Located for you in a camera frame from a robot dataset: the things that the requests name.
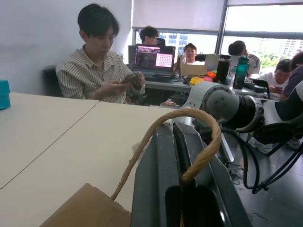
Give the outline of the open cardboard box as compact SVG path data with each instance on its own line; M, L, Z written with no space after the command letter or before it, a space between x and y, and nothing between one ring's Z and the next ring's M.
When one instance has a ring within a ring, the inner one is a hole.
M177 58L175 72L180 77L184 76L202 76L207 74L207 66L199 64L187 64L183 56Z

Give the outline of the person in striped shirt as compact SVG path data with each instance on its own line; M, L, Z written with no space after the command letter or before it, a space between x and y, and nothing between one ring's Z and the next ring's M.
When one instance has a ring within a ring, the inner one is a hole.
M143 95L144 75L139 73L133 81L123 83L132 71L110 50L119 33L114 15L105 7L89 4L80 11L78 25L85 44L56 69L63 96L126 104L127 97Z

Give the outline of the white sneaker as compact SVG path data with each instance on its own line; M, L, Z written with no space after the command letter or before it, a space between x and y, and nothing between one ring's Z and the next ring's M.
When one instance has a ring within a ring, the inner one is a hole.
M258 149L263 154L268 154L272 150L272 144L263 144L257 141L254 137L251 137L248 143L253 147Z

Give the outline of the teal box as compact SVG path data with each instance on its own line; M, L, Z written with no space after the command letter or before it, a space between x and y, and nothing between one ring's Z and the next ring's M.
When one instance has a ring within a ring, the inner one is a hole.
M0 110L10 108L10 88L9 82L4 79L0 79Z

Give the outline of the open black laptop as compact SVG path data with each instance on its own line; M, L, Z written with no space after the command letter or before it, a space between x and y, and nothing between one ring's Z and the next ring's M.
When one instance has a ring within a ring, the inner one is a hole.
M137 44L132 71L142 73L147 80L173 80L175 54L174 46Z

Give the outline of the person with black hair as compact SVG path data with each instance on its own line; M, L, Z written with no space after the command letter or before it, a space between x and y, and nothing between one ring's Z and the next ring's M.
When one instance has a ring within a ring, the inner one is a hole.
M139 33L142 44L157 45L159 33L158 30L152 26L147 26Z

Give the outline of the brown paper bag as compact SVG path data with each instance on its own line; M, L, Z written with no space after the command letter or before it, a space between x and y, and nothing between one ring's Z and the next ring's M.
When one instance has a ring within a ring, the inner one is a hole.
M108 196L87 183L40 227L131 227L132 211L124 209L116 202L116 198L125 185L132 169L138 167L156 129L167 120L183 116L204 121L212 128L212 141L210 144L197 155L193 164L185 173L180 173L181 184L191 183L194 177L198 175L219 150L221 129L217 121L206 112L193 108L183 108L163 115L149 127L122 174L121 181L113 195Z

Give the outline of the dark smartphone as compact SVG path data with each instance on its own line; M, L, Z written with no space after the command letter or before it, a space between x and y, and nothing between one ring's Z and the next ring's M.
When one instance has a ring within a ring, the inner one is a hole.
M127 74L126 77L121 81L121 83L122 84L133 83L134 81L139 79L141 77L141 75L142 74L140 72L133 72L133 73Z

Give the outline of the black office chair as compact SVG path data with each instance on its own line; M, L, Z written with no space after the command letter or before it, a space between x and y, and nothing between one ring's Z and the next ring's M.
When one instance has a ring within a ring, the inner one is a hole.
M42 78L43 78L45 94L47 96L63 97L55 69L56 69L55 66L48 66L42 70L43 72Z

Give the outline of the person in purple shirt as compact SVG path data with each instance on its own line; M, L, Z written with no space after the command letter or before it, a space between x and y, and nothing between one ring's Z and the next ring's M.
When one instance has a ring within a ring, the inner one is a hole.
M294 88L303 81L303 51L296 54L290 65L291 76L288 79L287 85L284 87L282 94L280 95L280 101L286 100Z

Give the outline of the person in white t-shirt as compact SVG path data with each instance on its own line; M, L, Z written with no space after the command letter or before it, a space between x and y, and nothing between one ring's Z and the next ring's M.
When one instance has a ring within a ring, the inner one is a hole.
M189 43L184 47L184 54L185 54L185 64L188 65L204 65L205 63L203 61L197 61L197 53L196 53L196 47Z

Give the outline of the person in white shirt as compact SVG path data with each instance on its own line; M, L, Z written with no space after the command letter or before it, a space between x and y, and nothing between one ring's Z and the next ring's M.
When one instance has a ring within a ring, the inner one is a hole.
M282 94L291 75L290 64L290 59L283 59L276 65L275 70L263 72L258 77L258 79L268 83L269 91L272 95L280 96Z

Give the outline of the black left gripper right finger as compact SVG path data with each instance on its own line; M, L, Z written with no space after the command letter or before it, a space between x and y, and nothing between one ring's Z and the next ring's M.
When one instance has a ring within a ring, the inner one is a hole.
M176 122L172 128L183 174L206 144L191 126ZM231 177L217 157L182 186L183 227L252 227Z

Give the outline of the white roller blind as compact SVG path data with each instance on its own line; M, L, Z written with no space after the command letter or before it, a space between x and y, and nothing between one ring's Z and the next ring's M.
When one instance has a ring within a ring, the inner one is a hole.
M133 27L218 31L225 0L134 0Z

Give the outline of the yellow plush toy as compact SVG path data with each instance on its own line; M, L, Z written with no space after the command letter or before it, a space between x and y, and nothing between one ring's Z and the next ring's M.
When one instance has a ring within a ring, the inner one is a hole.
M192 86L196 86L202 82L204 82L205 80L201 77L192 77L189 81L190 85Z

